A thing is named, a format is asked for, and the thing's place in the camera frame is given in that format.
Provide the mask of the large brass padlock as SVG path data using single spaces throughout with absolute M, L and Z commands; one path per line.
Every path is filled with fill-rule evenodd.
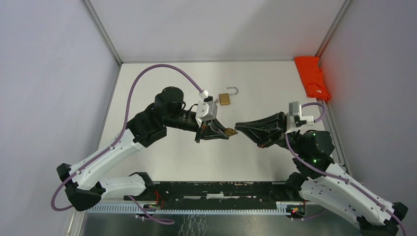
M 231 96 L 237 95 L 239 93 L 239 89 L 237 87 L 231 86 L 226 87 L 228 90 L 232 90 L 232 92 L 221 93 L 218 95 L 218 102 L 221 106 L 230 105 L 231 104 Z

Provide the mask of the small brass padlock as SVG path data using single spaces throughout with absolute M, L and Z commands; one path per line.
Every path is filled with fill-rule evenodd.
M 232 129 L 232 128 L 226 128 L 226 129 L 224 130 L 224 133 L 225 133 L 228 137 L 231 137 L 231 136 L 236 135 L 238 132 L 237 132 L 235 129 Z

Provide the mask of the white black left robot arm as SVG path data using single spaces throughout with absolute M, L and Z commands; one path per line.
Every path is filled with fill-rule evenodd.
M 166 87 L 155 96 L 154 103 L 129 120 L 124 129 L 106 147 L 83 161 L 57 166 L 71 206 L 77 211 L 92 208 L 101 200 L 138 196 L 149 200 L 154 196 L 154 184 L 146 172 L 127 177 L 108 178 L 105 175 L 117 164 L 167 136 L 167 129 L 194 132 L 195 142 L 228 140 L 227 128 L 215 117 L 217 105 L 211 96 L 197 104 L 197 111 L 185 109 L 184 93 L 177 87 Z

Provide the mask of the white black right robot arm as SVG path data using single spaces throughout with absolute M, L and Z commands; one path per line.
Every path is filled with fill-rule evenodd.
M 372 193 L 343 170 L 331 157 L 334 145 L 327 131 L 309 130 L 313 116 L 300 112 L 277 113 L 249 122 L 238 122 L 237 131 L 259 148 L 278 145 L 293 155 L 297 172 L 290 175 L 284 195 L 291 201 L 300 197 L 341 216 L 364 236 L 394 236 L 405 229 L 408 208 Z

